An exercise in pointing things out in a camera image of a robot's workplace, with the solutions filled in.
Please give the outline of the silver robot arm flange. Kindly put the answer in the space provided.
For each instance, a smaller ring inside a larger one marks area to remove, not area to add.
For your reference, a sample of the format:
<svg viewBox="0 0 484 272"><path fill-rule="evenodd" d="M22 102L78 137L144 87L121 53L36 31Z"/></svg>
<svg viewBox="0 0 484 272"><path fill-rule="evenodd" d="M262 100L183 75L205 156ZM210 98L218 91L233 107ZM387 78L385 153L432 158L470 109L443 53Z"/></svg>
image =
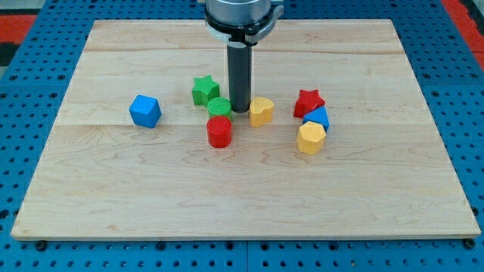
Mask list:
<svg viewBox="0 0 484 272"><path fill-rule="evenodd" d="M206 0L203 5L209 33L232 48L256 45L284 13L283 0Z"/></svg>

